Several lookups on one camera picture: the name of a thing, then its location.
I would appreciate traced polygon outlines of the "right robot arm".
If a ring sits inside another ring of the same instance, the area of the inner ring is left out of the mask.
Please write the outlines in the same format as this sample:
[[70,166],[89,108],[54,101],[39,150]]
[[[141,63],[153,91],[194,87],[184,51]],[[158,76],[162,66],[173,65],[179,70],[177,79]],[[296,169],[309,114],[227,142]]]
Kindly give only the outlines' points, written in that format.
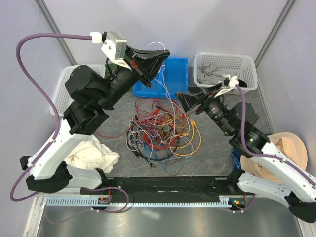
[[242,169],[233,170],[226,179],[227,191],[261,195],[286,206],[297,218],[307,223],[316,221],[316,178],[279,150],[269,137],[255,127],[258,115],[236,76],[223,75],[221,83],[213,87],[189,87],[188,92],[176,92],[185,112],[197,107],[230,136],[230,145],[273,175],[280,182],[256,177]]

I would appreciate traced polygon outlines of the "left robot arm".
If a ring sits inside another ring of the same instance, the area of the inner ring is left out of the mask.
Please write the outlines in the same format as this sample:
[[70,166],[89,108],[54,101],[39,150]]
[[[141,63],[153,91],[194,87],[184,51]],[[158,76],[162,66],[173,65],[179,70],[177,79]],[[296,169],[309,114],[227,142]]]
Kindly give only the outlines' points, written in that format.
[[108,190],[108,180],[100,168],[86,170],[67,165],[64,159],[82,141],[88,139],[109,118],[106,110],[114,105],[138,81],[152,87],[169,50],[137,50],[127,47],[124,61],[127,67],[107,68],[104,78],[88,65],[79,65],[70,75],[65,87],[73,99],[63,113],[57,136],[48,149],[39,151],[40,158],[21,157],[20,163],[30,176],[28,189],[42,193],[55,193],[64,188],[87,188],[97,194]]

